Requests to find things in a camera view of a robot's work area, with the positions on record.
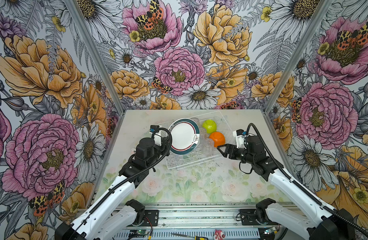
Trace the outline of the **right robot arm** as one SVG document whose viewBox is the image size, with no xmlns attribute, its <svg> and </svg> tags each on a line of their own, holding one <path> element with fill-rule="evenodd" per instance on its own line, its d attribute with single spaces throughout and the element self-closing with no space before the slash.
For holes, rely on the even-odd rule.
<svg viewBox="0 0 368 240">
<path fill-rule="evenodd" d="M 249 220 L 262 225 L 277 223 L 305 240 L 354 240 L 356 232 L 368 238 L 368 231 L 355 224 L 347 210 L 336 210 L 293 178 L 273 157 L 260 132 L 253 135 L 249 130 L 237 130 L 233 136 L 236 144 L 217 147 L 222 156 L 251 165 L 251 173 L 275 186 L 303 212 L 296 214 L 267 198 L 257 203 Z"/>
</svg>

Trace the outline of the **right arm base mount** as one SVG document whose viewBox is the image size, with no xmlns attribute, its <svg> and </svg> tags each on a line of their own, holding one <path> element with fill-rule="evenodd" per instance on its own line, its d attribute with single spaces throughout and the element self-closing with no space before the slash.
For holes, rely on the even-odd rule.
<svg viewBox="0 0 368 240">
<path fill-rule="evenodd" d="M 241 222 L 243 226 L 269 226 L 278 225 L 278 223 L 270 220 L 260 220 L 256 210 L 254 209 L 240 209 L 236 215 L 236 221 Z"/>
</svg>

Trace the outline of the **white wire dish rack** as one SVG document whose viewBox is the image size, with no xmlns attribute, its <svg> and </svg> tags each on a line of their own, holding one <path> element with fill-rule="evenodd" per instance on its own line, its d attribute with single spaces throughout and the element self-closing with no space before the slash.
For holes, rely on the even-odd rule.
<svg viewBox="0 0 368 240">
<path fill-rule="evenodd" d="M 232 110 L 159 110 L 154 124 L 168 129 L 173 137 L 170 154 L 162 161 L 169 170 L 179 170 L 222 158 L 214 146 L 206 122 L 213 121 L 216 132 L 227 144 L 235 144 Z"/>
</svg>

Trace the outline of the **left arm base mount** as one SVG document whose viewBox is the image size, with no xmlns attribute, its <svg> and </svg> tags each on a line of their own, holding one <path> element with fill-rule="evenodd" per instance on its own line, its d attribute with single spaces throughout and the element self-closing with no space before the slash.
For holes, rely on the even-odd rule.
<svg viewBox="0 0 368 240">
<path fill-rule="evenodd" d="M 135 221 L 129 227 L 156 227 L 159 221 L 159 210 L 144 210 L 137 213 Z"/>
</svg>

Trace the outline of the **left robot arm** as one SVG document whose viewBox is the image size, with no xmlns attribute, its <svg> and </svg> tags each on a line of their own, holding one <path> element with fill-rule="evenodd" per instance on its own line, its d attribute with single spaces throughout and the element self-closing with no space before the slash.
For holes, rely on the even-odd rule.
<svg viewBox="0 0 368 240">
<path fill-rule="evenodd" d="M 170 153 L 171 132 L 157 125 L 152 125 L 150 132 L 150 137 L 139 141 L 135 153 L 98 200 L 72 223 L 58 226 L 56 240 L 110 240 L 124 228 L 143 221 L 145 206 L 136 200 L 128 201 L 119 212 L 115 209 Z"/>
</svg>

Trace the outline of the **green red rimmed plate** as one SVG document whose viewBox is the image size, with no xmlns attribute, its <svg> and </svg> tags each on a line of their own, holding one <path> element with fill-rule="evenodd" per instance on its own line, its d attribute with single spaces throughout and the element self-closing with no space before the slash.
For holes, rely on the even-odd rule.
<svg viewBox="0 0 368 240">
<path fill-rule="evenodd" d="M 173 122 L 169 129 L 172 136 L 170 152 L 175 155 L 191 153 L 200 142 L 200 129 L 192 119 L 179 119 Z"/>
</svg>

